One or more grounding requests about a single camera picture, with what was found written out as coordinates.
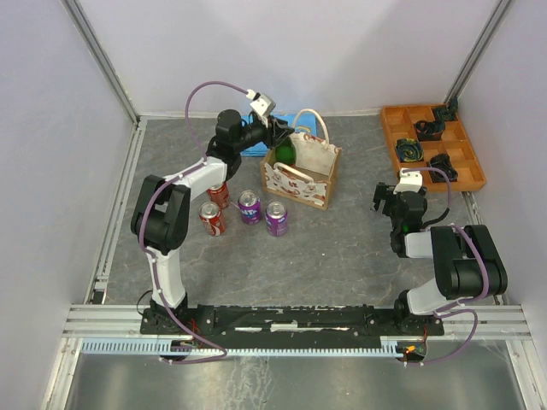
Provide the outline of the dark green glass bottle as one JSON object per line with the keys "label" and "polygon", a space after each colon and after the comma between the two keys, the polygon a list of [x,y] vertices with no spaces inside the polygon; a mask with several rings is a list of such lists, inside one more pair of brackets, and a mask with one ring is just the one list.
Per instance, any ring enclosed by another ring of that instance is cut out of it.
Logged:
{"label": "dark green glass bottle", "polygon": [[294,166],[297,153],[290,136],[283,138],[274,148],[275,161],[287,166]]}

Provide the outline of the patterned canvas tote bag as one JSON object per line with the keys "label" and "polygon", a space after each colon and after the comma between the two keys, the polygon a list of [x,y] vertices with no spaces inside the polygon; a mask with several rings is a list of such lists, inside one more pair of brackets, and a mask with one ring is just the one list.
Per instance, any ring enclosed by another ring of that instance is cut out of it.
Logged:
{"label": "patterned canvas tote bag", "polygon": [[[298,125],[302,114],[312,114],[320,124],[323,136],[304,132]],[[331,143],[326,123],[312,108],[300,110],[289,136],[296,160],[292,165],[281,162],[274,149],[261,161],[262,188],[278,196],[292,199],[313,208],[326,210],[337,180],[342,149]]]}

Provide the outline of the purple soda can front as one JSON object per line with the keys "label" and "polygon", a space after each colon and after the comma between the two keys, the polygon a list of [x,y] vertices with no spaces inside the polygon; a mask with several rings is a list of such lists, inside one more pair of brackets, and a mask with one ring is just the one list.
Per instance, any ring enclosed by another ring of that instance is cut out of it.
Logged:
{"label": "purple soda can front", "polygon": [[244,190],[238,198],[238,208],[246,225],[257,224],[262,217],[260,197],[253,190]]}

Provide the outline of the purple soda can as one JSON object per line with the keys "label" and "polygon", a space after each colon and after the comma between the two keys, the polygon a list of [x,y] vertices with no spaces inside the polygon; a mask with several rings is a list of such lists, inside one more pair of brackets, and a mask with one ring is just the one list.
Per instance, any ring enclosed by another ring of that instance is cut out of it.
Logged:
{"label": "purple soda can", "polygon": [[238,198],[238,208],[246,225],[257,224],[262,217],[260,197],[253,190],[244,190]]}
{"label": "purple soda can", "polygon": [[288,231],[288,211],[282,202],[270,202],[265,211],[268,232],[280,237]]}

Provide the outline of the red soda can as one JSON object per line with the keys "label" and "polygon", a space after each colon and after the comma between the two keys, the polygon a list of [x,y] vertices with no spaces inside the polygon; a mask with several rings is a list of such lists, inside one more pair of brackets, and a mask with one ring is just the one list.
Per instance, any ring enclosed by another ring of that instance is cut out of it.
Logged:
{"label": "red soda can", "polygon": [[217,184],[207,190],[209,199],[219,206],[220,209],[228,208],[230,205],[230,193],[227,183]]}
{"label": "red soda can", "polygon": [[226,222],[221,208],[215,202],[206,202],[199,209],[199,217],[206,232],[218,237],[226,230]]}

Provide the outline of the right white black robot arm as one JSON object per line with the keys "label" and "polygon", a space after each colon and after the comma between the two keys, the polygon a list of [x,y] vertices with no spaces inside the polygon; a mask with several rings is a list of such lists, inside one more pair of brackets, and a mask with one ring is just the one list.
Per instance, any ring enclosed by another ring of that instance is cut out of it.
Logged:
{"label": "right white black robot arm", "polygon": [[401,292],[391,309],[368,317],[370,327],[386,335],[442,335],[443,320],[460,304],[503,294],[508,275],[485,225],[435,226],[449,214],[424,221],[426,188],[403,190],[377,183],[373,209],[391,221],[391,250],[400,258],[429,259],[433,278]]}

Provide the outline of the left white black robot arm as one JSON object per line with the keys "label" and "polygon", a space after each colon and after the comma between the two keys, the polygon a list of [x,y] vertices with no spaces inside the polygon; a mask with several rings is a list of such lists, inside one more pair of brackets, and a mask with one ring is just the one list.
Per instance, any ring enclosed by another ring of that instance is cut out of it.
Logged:
{"label": "left white black robot arm", "polygon": [[187,305],[187,297],[179,248],[188,232],[191,202],[231,179],[244,150],[258,143],[275,148],[294,132],[287,121],[272,115],[265,122],[255,113],[250,117],[246,123],[238,111],[222,111],[204,158],[171,176],[150,175],[141,185],[130,227],[150,265],[150,308],[160,314],[160,324],[169,332],[182,332],[189,323],[189,313],[181,307]]}

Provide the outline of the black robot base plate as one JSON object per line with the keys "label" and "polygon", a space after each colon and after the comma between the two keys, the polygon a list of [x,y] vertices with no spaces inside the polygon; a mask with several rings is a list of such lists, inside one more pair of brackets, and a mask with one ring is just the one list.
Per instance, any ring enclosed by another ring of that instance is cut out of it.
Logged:
{"label": "black robot base plate", "polygon": [[382,337],[443,336],[441,319],[403,307],[183,307],[180,322],[225,349],[376,349]]}

